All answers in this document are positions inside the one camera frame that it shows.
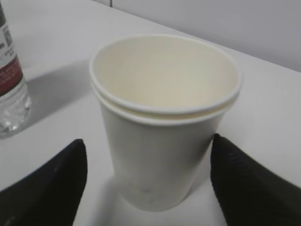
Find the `white table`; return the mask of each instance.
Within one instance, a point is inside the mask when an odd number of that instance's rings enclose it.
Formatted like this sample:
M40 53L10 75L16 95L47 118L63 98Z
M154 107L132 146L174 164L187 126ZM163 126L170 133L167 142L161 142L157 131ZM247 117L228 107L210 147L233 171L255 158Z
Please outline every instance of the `white table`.
M188 35L91 0L9 0L4 7L34 105L29 127L0 140L0 189L82 138L89 173L75 226L226 225L208 177L208 154L192 193L177 207L144 212L123 200L112 182L101 112L90 92L87 60L99 45L138 33ZM238 61L245 82L218 132L301 186L300 73L221 48Z

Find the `plastic water bottle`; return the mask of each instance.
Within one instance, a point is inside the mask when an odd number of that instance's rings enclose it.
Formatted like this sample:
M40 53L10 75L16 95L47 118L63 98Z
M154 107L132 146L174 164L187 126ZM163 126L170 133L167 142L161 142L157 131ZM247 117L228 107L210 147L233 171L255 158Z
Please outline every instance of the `plastic water bottle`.
M0 137L12 135L24 125L31 103L0 3Z

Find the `white paper cup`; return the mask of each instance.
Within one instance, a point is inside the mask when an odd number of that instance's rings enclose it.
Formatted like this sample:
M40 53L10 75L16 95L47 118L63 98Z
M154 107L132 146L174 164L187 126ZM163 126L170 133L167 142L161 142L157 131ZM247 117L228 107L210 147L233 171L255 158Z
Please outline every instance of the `white paper cup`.
M90 74L124 197L149 211L180 203L239 95L236 63L198 40L144 35L101 48Z

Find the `bottle label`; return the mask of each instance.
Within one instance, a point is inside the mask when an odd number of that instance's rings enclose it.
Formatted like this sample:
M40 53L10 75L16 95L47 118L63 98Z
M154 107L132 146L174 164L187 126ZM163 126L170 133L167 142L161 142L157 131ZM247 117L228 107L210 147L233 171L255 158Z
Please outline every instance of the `bottle label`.
M0 5L0 96L12 90L22 78L22 69Z

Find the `white wall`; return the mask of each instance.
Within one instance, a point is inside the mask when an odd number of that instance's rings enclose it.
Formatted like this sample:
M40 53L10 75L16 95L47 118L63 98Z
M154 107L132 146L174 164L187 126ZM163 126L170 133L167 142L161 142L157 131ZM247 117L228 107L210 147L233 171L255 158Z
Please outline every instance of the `white wall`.
M301 0L113 0L113 7L301 71Z
M110 0L93 0L93 1L99 2L99 3L104 4L106 6L110 6Z

